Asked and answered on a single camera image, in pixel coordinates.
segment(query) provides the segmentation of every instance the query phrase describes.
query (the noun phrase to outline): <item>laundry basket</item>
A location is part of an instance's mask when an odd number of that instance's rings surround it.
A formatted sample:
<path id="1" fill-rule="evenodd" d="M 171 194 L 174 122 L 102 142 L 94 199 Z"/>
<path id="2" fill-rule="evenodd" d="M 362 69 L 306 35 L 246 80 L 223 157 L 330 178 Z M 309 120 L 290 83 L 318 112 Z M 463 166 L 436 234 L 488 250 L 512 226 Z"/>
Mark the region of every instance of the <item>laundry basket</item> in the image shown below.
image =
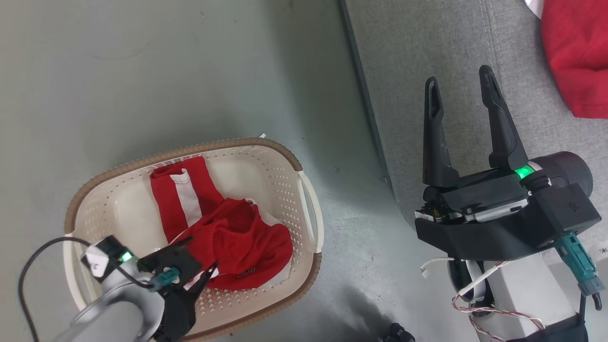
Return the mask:
<path id="1" fill-rule="evenodd" d="M 196 302 L 196 324 L 186 337 L 191 341 L 229 333 L 286 308 L 310 289 L 319 273 L 323 246 L 319 201 L 302 166 L 287 148 L 268 139 L 246 138 L 132 162 L 87 182 L 72 199 L 65 223 L 67 236 L 95 243 L 114 234 L 135 255 L 152 253 L 166 246 L 167 240 L 152 195 L 150 173 L 199 156 L 206 159 L 213 183 L 224 197 L 253 198 L 287 226 L 294 252 L 289 279 L 276 286 L 242 291 L 205 289 Z M 78 244 L 64 244 L 67 283 L 80 310 L 100 295 L 99 285 L 78 261 L 82 252 Z"/>

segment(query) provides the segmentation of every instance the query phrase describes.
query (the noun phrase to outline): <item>basket handle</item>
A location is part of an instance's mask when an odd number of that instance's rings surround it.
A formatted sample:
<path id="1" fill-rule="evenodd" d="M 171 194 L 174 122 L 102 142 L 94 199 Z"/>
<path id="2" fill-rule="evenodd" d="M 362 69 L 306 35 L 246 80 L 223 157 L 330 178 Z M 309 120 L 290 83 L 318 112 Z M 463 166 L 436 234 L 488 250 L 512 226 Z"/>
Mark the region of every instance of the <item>basket handle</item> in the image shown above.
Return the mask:
<path id="1" fill-rule="evenodd" d="M 308 179 L 308 176 L 304 174 L 304 171 L 298 171 L 298 188 L 300 188 L 300 199 L 302 201 L 302 208 L 304 208 L 304 217 L 306 219 L 306 228 L 308 229 L 308 236 L 313 243 L 315 253 L 321 253 L 323 248 L 323 241 L 325 240 L 325 226 L 323 225 L 323 215 L 321 214 L 321 205 L 319 204 L 319 198 L 314 191 L 313 184 Z M 317 237 L 315 238 L 313 232 L 313 225 L 310 220 L 308 205 L 306 204 L 306 198 L 304 197 L 304 191 L 308 194 L 312 206 L 312 213 L 317 228 Z"/>
<path id="2" fill-rule="evenodd" d="M 86 307 L 86 301 L 78 286 L 78 281 L 76 280 L 76 271 L 74 270 L 74 243 L 71 241 L 63 242 L 63 268 L 66 271 L 67 287 L 69 287 L 70 292 L 72 293 L 72 298 L 74 298 L 78 310 L 82 310 Z"/>

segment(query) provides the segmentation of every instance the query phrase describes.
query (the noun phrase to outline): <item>red and white wire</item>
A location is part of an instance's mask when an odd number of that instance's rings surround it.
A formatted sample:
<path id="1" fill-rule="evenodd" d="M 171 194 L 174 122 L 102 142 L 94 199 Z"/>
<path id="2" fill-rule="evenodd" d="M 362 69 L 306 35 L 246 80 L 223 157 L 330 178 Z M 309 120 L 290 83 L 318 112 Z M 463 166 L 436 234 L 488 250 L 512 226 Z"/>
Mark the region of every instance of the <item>red and white wire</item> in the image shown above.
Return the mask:
<path id="1" fill-rule="evenodd" d="M 478 331 L 481 334 L 487 335 L 497 341 L 500 342 L 506 342 L 504 339 L 492 334 L 491 332 L 486 331 L 485 329 L 483 329 L 481 326 L 479 326 L 479 324 L 477 324 L 477 322 L 475 322 L 475 320 L 473 319 L 473 316 L 470 315 L 473 312 L 494 312 L 497 313 L 499 315 L 505 315 L 508 317 L 513 317 L 513 318 L 525 318 L 525 319 L 529 319 L 532 323 L 534 323 L 534 325 L 539 329 L 545 329 L 545 325 L 543 324 L 542 320 L 540 318 L 536 318 L 536 317 L 532 317 L 530 315 L 526 315 L 524 313 L 521 312 L 512 312 L 512 311 L 505 311 L 505 310 L 500 310 L 497 309 L 495 307 L 460 307 L 458 305 L 456 305 L 456 301 L 460 298 L 462 298 L 462 296 L 467 293 L 468 291 L 470 291 L 473 287 L 475 287 L 477 284 L 481 283 L 482 281 L 484 281 L 487 277 L 489 277 L 493 272 L 497 271 L 500 267 L 505 266 L 506 264 L 508 264 L 508 261 L 501 261 L 499 263 L 497 263 L 495 266 L 493 266 L 492 268 L 488 269 L 486 272 L 484 272 L 480 277 L 478 277 L 477 279 L 473 280 L 468 286 L 466 286 L 465 288 L 461 289 L 458 294 L 456 295 L 456 297 L 452 298 L 452 307 L 460 312 L 466 312 L 469 314 L 469 320 L 471 321 L 471 324 L 473 325 L 473 327 L 475 328 L 476 331 Z"/>
<path id="2" fill-rule="evenodd" d="M 500 338 L 500 337 L 494 335 L 493 333 L 484 330 L 484 328 L 480 327 L 479 324 L 477 324 L 477 322 L 475 322 L 475 320 L 473 319 L 472 316 L 469 316 L 469 320 L 471 321 L 473 328 L 475 328 L 475 330 L 477 330 L 477 332 L 482 333 L 486 336 L 489 336 L 489 337 L 495 339 L 496 341 L 506 342 L 506 340 L 503 340 L 502 338 Z"/>
<path id="3" fill-rule="evenodd" d="M 513 317 L 513 318 L 525 318 L 525 319 L 529 319 L 532 323 L 534 323 L 534 325 L 539 329 L 542 330 L 545 328 L 545 325 L 543 324 L 542 320 L 540 318 L 536 318 L 536 317 L 532 317 L 530 315 L 526 315 L 525 313 L 521 313 L 521 312 L 517 312 L 517 311 L 505 311 L 505 310 L 500 310 L 494 307 L 459 307 L 458 305 L 456 305 L 456 301 L 460 298 L 460 296 L 456 296 L 453 298 L 452 300 L 452 306 L 460 311 L 460 312 L 466 312 L 466 313 L 472 313 L 472 312 L 494 312 L 494 313 L 498 313 L 499 315 L 505 315 L 505 316 L 509 316 L 509 317 Z"/>

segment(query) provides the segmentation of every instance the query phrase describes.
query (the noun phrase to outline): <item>black mount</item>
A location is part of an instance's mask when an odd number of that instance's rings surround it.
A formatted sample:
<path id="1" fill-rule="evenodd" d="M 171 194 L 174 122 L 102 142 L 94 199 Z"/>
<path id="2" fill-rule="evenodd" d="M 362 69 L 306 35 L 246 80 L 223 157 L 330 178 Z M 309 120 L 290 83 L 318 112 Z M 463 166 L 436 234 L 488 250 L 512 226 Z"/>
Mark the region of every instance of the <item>black mount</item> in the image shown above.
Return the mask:
<path id="1" fill-rule="evenodd" d="M 560 152 L 534 159 L 542 171 L 524 179 L 515 172 L 529 163 L 528 156 L 492 69 L 482 66 L 479 79 L 492 169 L 464 177 L 451 165 L 437 80 L 426 82 L 423 183 L 429 186 L 415 221 L 418 238 L 456 259 L 504 261 L 551 248 L 561 236 L 598 223 L 588 198 L 593 180 L 580 157 Z"/>
<path id="2" fill-rule="evenodd" d="M 154 334 L 158 342 L 175 342 L 182 339 L 196 322 L 195 304 L 213 271 L 218 266 L 215 262 L 203 271 L 200 279 L 188 290 L 184 284 L 196 276 L 202 265 L 188 252 L 186 244 L 190 239 L 184 239 L 174 245 L 168 245 L 159 251 L 149 254 L 137 263 L 142 271 L 159 274 L 164 268 L 175 267 L 179 270 L 179 282 L 170 284 L 158 291 L 165 300 L 165 310 L 161 326 Z"/>

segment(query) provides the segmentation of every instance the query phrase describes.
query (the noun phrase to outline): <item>teal connector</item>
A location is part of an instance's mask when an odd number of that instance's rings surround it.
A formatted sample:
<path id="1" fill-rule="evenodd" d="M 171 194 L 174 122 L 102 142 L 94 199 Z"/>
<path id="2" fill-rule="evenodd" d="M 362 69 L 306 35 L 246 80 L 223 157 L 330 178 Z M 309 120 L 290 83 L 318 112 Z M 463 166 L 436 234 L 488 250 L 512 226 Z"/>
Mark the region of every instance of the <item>teal connector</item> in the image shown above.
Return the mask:
<path id="1" fill-rule="evenodd" d="M 597 277 L 597 267 L 576 234 L 572 233 L 555 241 L 555 249 L 574 274 L 584 296 L 590 296 L 605 289 L 604 284 Z"/>
<path id="2" fill-rule="evenodd" d="M 152 279 L 150 279 L 150 283 L 152 284 L 152 288 L 150 289 L 150 291 L 156 292 L 164 287 L 167 287 L 178 277 L 178 269 L 175 267 L 169 268 L 163 273 L 158 274 L 157 276 L 154 276 L 152 277 Z"/>

